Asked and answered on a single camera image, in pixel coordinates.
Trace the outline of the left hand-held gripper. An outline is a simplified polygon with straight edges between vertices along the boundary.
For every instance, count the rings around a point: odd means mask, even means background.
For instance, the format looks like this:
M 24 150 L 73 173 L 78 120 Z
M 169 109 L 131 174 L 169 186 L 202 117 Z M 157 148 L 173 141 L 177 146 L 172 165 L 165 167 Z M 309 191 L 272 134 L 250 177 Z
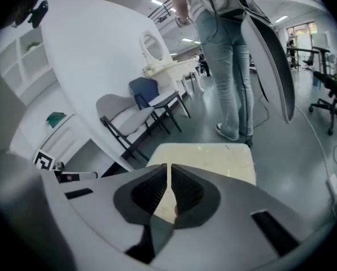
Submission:
M 79 180 L 96 180 L 98 178 L 97 172 L 81 172 L 79 174 L 65 172 L 64 163 L 54 158 L 52 155 L 44 152 L 42 149 L 37 150 L 32 162 L 38 169 L 52 171 L 59 183 L 73 182 Z

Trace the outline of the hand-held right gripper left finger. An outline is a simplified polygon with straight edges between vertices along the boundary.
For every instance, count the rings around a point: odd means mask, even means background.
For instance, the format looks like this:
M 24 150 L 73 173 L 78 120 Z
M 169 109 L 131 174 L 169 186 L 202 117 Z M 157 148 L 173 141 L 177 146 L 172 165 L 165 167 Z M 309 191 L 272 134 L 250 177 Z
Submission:
M 150 222 L 167 188 L 167 165 L 59 183 L 41 172 L 52 224 L 54 270 L 155 270 Z

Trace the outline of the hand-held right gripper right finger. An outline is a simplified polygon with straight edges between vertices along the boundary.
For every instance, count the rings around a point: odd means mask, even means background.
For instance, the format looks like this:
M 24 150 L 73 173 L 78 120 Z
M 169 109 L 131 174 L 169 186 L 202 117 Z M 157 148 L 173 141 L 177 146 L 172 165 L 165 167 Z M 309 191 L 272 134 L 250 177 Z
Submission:
M 309 270 L 329 234 L 248 182 L 174 164 L 178 217 L 154 258 L 161 270 Z

